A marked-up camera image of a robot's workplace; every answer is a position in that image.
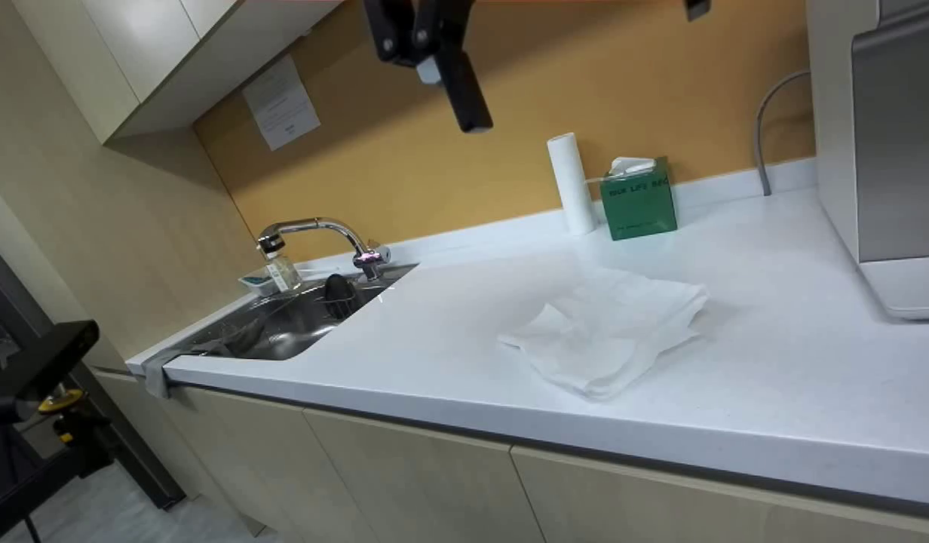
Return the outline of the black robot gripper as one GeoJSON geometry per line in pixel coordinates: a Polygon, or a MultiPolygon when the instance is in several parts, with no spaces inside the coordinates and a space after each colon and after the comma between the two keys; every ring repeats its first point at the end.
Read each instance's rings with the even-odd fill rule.
{"type": "Polygon", "coordinates": [[[491,131],[477,74],[466,55],[474,0],[361,0],[378,57],[394,68],[441,68],[463,134],[491,131]]]}

